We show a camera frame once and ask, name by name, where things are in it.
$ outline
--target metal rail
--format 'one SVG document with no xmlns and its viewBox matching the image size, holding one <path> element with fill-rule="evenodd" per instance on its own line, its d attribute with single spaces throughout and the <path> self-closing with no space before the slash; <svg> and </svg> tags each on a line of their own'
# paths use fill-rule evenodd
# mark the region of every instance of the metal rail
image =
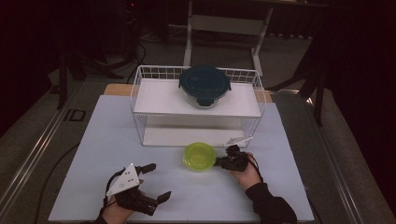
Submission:
<svg viewBox="0 0 396 224">
<path fill-rule="evenodd" d="M 26 184 L 26 181 L 29 179 L 31 173 L 40 161 L 41 156 L 47 149 L 47 146 L 49 145 L 52 136 L 56 133 L 67 106 L 70 104 L 75 93 L 80 87 L 80 82 L 74 82 L 71 85 L 70 96 L 65 102 L 64 107 L 61 110 L 57 110 L 56 113 L 53 115 L 48 126 L 32 148 L 32 151 L 10 181 L 5 193 L 2 195 L 0 200 L 0 223 L 4 223 L 4 220 L 6 219 L 9 210 L 15 203 L 16 199 L 21 193 L 21 190 Z"/>
<path fill-rule="evenodd" d="M 308 104 L 305 107 L 307 110 L 307 113 L 312 114 L 312 112 L 313 112 L 312 106 L 313 106 L 313 103 L 311 102 L 310 99 L 308 99 Z M 308 116 L 308 117 L 310 119 L 312 119 L 313 123 L 317 123 L 314 116 Z M 330 173 L 332 174 L 332 179 L 334 180 L 335 186 L 337 187 L 341 201 L 344 204 L 344 207 L 346 209 L 346 214 L 349 218 L 350 223 L 351 224 L 364 223 L 362 220 L 362 217 L 361 217 L 361 212 L 359 211 L 359 209 L 351 195 L 349 186 L 347 185 L 347 182 L 344 178 L 344 175 L 341 172 L 338 162 L 334 157 L 332 147 L 330 146 L 330 144 L 326 138 L 326 134 L 323 132 L 323 130 L 321 128 L 318 128 L 318 135 L 319 135 L 320 140 L 322 141 L 323 146 L 325 148 L 324 158 L 329 165 Z"/>
</svg>

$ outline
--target bowl lid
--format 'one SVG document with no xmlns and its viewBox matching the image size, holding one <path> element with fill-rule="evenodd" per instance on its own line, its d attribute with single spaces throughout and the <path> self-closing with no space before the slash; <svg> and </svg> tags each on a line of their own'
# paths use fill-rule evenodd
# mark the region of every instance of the bowl lid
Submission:
<svg viewBox="0 0 396 224">
<path fill-rule="evenodd" d="M 196 65 L 180 75 L 179 87 L 198 99 L 218 99 L 231 90 L 230 79 L 214 66 Z"/>
</svg>

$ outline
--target floor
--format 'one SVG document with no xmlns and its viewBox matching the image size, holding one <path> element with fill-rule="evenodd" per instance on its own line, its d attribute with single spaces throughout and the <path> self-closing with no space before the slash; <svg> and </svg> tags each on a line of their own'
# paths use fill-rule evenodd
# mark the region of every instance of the floor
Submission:
<svg viewBox="0 0 396 224">
<path fill-rule="evenodd" d="M 184 27 L 171 27 L 170 30 L 168 43 L 161 41 L 151 31 L 142 34 L 141 45 L 138 46 L 138 58 L 144 64 L 183 64 L 186 30 Z M 254 37 L 221 35 L 217 41 L 213 41 L 210 37 L 211 35 L 208 33 L 194 34 L 191 65 L 204 63 L 217 67 L 253 69 L 249 48 L 255 45 Z M 290 78 L 309 44 L 310 39 L 300 37 L 284 39 L 281 36 L 267 36 L 259 54 L 263 71 L 263 85 L 270 87 Z M 109 57 L 110 61 L 119 59 L 119 57 Z M 48 223 L 50 209 L 75 151 L 64 153 L 79 142 L 89 122 L 89 119 L 79 122 L 64 122 L 68 116 L 67 112 L 78 112 L 80 108 L 85 108 L 88 118 L 94 109 L 97 96 L 103 92 L 106 85 L 110 82 L 125 83 L 135 66 L 136 62 L 129 67 L 114 71 L 123 76 L 123 79 L 108 79 L 95 74 L 90 69 L 87 69 L 89 75 L 84 82 L 69 78 L 69 101 L 64 107 L 65 110 L 56 109 L 57 95 L 45 94 L 0 139 L 0 191 L 2 194 L 4 192 L 0 202 L 0 223 L 32 223 L 35 220 L 36 211 L 39 211 L 37 223 Z M 54 71 L 49 76 L 56 84 L 58 71 Z M 294 83 L 288 89 L 299 90 L 302 84 L 302 81 Z M 279 107 L 288 110 L 287 105 Z M 288 113 L 287 119 L 297 120 L 299 118 L 298 112 L 289 111 Z M 332 185 L 332 187 L 328 189 L 315 187 L 320 184 L 318 182 L 321 180 L 312 178 L 312 176 L 321 174 L 315 174 L 316 171 L 309 167 L 309 162 L 300 164 L 299 168 L 304 170 L 302 171 L 304 179 L 306 179 L 306 183 L 309 183 L 307 184 L 307 194 L 312 195 L 315 200 L 320 202 L 316 203 L 316 208 L 323 223 L 396 223 L 360 154 L 352 133 L 332 99 L 332 93 L 327 90 L 324 93 L 322 123 L 323 127 L 315 127 L 315 129 L 318 129 L 318 136 L 322 137 L 322 141 L 330 150 L 323 152 L 320 162 L 326 163 L 329 167 L 329 173 L 326 176 L 332 177 L 333 182 L 329 183 L 329 186 Z M 309 156 L 306 151 L 300 150 L 300 148 L 304 148 L 305 141 L 309 141 L 309 136 L 306 140 L 290 139 L 291 147 L 296 148 L 294 152 L 296 160 L 299 160 L 299 157 Z M 36 162 L 29 157 L 32 152 L 39 155 L 39 160 Z M 24 167 L 23 163 L 28 161 L 26 158 L 31 158 L 32 166 L 35 169 L 26 173 L 25 178 L 16 178 L 18 174 L 23 173 L 24 170 L 21 168 Z M 51 169 L 54 169 L 56 175 L 49 176 L 48 185 L 45 185 Z M 24 186 L 24 188 L 17 188 L 11 192 L 13 189 L 8 189 L 9 186 Z M 340 197 L 331 198 L 333 191 Z M 326 206 L 325 203 L 334 204 L 334 206 Z M 349 212 L 338 214 L 338 209 Z M 320 222 L 317 217 L 317 220 L 308 223 Z"/>
</svg>

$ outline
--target wrist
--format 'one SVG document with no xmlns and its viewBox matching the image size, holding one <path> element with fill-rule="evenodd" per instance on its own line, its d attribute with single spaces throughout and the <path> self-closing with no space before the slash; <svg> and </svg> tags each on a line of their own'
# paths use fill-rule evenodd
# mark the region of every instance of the wrist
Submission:
<svg viewBox="0 0 396 224">
<path fill-rule="evenodd" d="M 242 185 L 242 188 L 244 190 L 247 190 L 247 189 L 250 189 L 251 187 L 253 187 L 254 185 L 259 184 L 259 183 L 261 183 L 260 180 L 249 181 L 249 182 L 244 183 Z"/>
<path fill-rule="evenodd" d="M 102 217 L 107 224 L 124 224 L 134 211 L 119 207 L 117 203 L 105 208 Z"/>
</svg>

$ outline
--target wire shelf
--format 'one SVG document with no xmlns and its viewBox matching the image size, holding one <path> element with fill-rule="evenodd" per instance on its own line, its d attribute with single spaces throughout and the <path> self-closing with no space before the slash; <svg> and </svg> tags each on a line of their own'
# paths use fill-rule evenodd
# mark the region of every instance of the wire shelf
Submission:
<svg viewBox="0 0 396 224">
<path fill-rule="evenodd" d="M 257 105 L 256 109 L 258 110 L 259 116 L 252 118 L 252 117 L 233 117 L 233 116 L 227 116 L 227 114 L 224 115 L 219 115 L 217 114 L 217 119 L 221 120 L 221 122 L 224 124 L 223 129 L 219 125 L 216 127 L 213 126 L 214 121 L 213 119 L 210 119 L 210 115 L 207 113 L 202 113 L 206 112 L 203 109 L 196 109 L 196 111 L 193 111 L 193 113 L 196 112 L 196 114 L 158 114 L 158 113 L 148 113 L 148 114 L 141 114 L 136 112 L 136 103 L 139 100 L 139 97 L 142 97 L 139 94 L 141 93 L 141 88 L 142 88 L 142 81 L 148 80 L 148 79 L 158 79 L 158 80 L 167 80 L 167 79 L 172 79 L 174 81 L 179 80 L 180 75 L 189 69 L 188 66 L 153 66 L 153 65 L 141 65 L 137 68 L 135 78 L 134 78 L 134 85 L 132 87 L 132 93 L 131 93 L 131 109 L 133 112 L 134 116 L 134 122 L 136 129 L 139 133 L 140 140 L 143 145 L 145 146 L 169 146 L 169 145 L 175 145 L 175 146 L 186 146 L 191 141 L 197 142 L 197 141 L 203 141 L 207 142 L 208 144 L 211 144 L 213 147 L 220 147 L 220 145 L 223 145 L 225 142 L 227 142 L 230 137 L 235 138 L 235 137 L 248 137 L 248 136 L 253 136 L 254 132 L 256 131 L 256 128 L 262 118 L 262 115 L 265 111 L 265 104 L 266 104 L 266 99 L 265 99 L 265 94 L 264 94 L 264 89 L 262 87 L 262 81 L 259 73 L 255 70 L 247 70 L 247 69 L 234 69 L 234 68 L 218 68 L 219 70 L 223 71 L 225 75 L 230 79 L 232 85 L 236 83 L 244 83 L 244 84 L 249 84 L 248 86 L 251 87 L 253 93 L 253 97 L 255 97 L 255 102 L 254 104 Z M 153 97 L 156 97 L 157 95 L 155 94 L 161 94 L 160 92 L 154 93 Z M 233 130 L 231 132 L 230 130 L 232 128 L 229 127 L 228 124 L 233 124 L 233 127 L 236 125 L 238 126 L 237 132 Z M 148 130 L 155 127 L 156 124 L 158 124 L 158 127 L 161 126 L 163 128 L 166 126 L 166 128 L 163 129 L 163 131 L 167 132 L 175 132 L 175 135 L 177 134 L 188 134 L 189 130 L 184 130 L 186 129 L 187 126 L 189 126 L 187 129 L 195 129 L 194 131 L 191 131 L 196 135 L 198 132 L 203 131 L 204 133 L 201 134 L 201 136 L 197 138 L 189 138 L 189 137 L 180 137 L 177 136 L 177 139 L 184 139 L 181 140 L 175 140 L 176 142 L 172 142 L 173 140 L 169 140 L 168 142 L 165 141 L 165 143 L 160 142 L 150 142 L 152 138 L 161 138 L 164 134 L 162 134 L 160 131 L 156 130 L 153 132 L 152 130 Z M 205 131 L 207 131 L 207 135 L 213 135 L 214 133 L 211 133 L 212 131 L 214 132 L 216 130 L 216 135 L 217 139 L 216 142 L 213 137 L 208 137 L 205 139 L 204 136 L 206 135 Z M 222 131 L 224 131 L 225 135 L 231 135 L 228 136 L 228 139 L 224 141 L 224 137 L 221 138 L 219 135 L 222 135 Z"/>
</svg>

